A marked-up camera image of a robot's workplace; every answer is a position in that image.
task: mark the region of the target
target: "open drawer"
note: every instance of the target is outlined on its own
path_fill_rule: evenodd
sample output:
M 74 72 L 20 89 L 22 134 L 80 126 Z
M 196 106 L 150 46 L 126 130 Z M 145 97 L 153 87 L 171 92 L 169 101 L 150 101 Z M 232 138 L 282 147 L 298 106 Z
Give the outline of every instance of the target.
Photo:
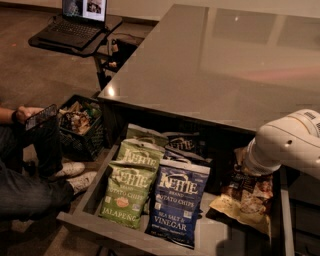
M 221 127 L 210 123 L 202 123 L 197 120 L 183 120 L 167 115 L 157 115 L 156 113 L 141 112 L 138 109 L 117 109 L 121 122 L 117 121 L 120 127 L 125 128 L 125 123 L 135 123 L 145 128 L 154 129 L 159 132 L 164 131 L 196 131 L 201 130 L 207 138 L 209 154 L 212 153 L 217 158 L 217 168 L 215 181 L 212 184 L 213 192 L 219 187 L 219 177 L 225 167 L 228 154 L 234 148 L 246 146 L 253 138 L 254 134 L 246 131 L 236 131 L 228 127 Z M 205 192 L 201 201 L 202 218 L 197 220 L 195 230 L 195 249 L 191 250 L 180 245 L 165 241 L 145 233 L 148 224 L 148 216 L 143 215 L 140 230 L 130 229 L 119 224 L 110 222 L 98 217 L 101 201 L 104 198 L 107 188 L 107 178 L 110 175 L 108 164 L 117 154 L 120 139 L 113 143 L 110 152 L 98 171 L 95 182 L 84 194 L 73 214 L 60 213 L 58 219 L 71 232 L 85 237 L 94 243 L 98 243 L 106 248 L 113 249 L 117 255 L 290 255 L 293 250 L 291 245 L 292 230 L 289 221 L 284 227 L 283 214 L 285 220 L 290 217 L 289 199 L 284 187 L 281 187 L 281 170 L 274 177 L 275 189 L 277 193 L 273 202 L 272 210 L 272 237 L 269 239 L 252 228 L 238 224 L 234 221 L 224 222 L 207 218 L 210 202 L 215 198 L 215 193 Z

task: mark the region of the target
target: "table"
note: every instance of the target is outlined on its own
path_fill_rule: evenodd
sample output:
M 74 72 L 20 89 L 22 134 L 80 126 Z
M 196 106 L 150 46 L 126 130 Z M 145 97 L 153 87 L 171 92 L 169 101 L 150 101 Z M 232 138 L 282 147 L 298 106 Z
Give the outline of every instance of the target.
M 99 97 L 254 132 L 320 111 L 319 31 L 315 18 L 174 5 Z

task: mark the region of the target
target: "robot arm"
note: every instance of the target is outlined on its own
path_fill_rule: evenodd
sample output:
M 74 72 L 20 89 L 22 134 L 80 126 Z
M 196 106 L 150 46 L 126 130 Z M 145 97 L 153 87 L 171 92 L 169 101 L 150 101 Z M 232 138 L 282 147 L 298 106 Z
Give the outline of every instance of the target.
M 263 125 L 247 147 L 245 166 L 267 175 L 286 165 L 320 180 L 320 114 L 303 109 Z

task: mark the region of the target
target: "person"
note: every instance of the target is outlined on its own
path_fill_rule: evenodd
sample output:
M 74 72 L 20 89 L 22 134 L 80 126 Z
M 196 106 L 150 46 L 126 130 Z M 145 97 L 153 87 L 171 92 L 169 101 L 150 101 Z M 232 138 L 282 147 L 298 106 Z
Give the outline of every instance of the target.
M 62 163 L 57 118 L 25 131 L 26 119 L 41 110 L 0 107 L 0 221 L 37 220 L 57 212 L 85 191 L 96 175 L 84 172 L 83 163 Z M 19 152 L 31 144 L 38 158 L 38 177 L 9 167 L 10 159 L 19 159 Z

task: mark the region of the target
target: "jeans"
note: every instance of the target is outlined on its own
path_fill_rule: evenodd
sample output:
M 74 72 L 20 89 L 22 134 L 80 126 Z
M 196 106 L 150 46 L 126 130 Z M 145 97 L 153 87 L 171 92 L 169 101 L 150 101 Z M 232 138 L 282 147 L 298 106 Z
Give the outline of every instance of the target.
M 0 158 L 3 162 L 31 144 L 37 153 L 38 172 L 41 178 L 46 179 L 62 169 L 57 119 L 52 119 L 40 128 L 28 132 L 25 132 L 20 124 L 0 126 Z
M 62 168 L 59 136 L 57 120 L 28 133 L 19 125 L 0 126 L 0 220 L 35 220 L 70 204 L 74 193 L 70 183 L 46 179 Z M 40 179 L 10 170 L 3 163 L 17 148 L 30 144 L 37 153 Z

